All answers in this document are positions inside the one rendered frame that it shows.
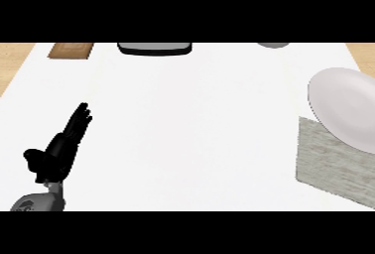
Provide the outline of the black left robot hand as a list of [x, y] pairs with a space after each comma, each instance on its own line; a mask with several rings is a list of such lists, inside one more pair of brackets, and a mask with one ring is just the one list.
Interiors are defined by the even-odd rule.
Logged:
[[58, 183], [67, 177], [75, 161], [78, 146], [91, 123], [88, 104], [82, 102], [70, 116], [64, 130], [55, 134], [47, 149], [27, 149], [23, 158], [27, 169], [36, 174], [35, 183]]

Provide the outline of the grey woven placemat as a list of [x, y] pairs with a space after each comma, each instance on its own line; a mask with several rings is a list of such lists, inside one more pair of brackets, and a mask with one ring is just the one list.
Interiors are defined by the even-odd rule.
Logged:
[[375, 155], [343, 144], [303, 117], [298, 118], [295, 179], [375, 209]]

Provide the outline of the white round plate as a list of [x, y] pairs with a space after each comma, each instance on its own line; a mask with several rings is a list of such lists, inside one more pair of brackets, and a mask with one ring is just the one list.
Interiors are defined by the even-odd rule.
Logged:
[[306, 86], [308, 105], [330, 134], [375, 154], [375, 78], [343, 67], [321, 70]]

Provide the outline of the brown wooden board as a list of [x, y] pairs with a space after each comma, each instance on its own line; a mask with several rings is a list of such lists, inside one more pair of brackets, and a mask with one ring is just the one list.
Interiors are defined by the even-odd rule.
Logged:
[[92, 43], [54, 43], [50, 59], [85, 60], [89, 57]]

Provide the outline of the dark grey appliance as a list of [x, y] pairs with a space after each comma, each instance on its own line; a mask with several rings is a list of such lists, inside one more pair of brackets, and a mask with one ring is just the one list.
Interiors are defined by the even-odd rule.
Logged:
[[179, 56], [191, 51], [190, 43], [117, 43], [119, 51], [135, 56]]

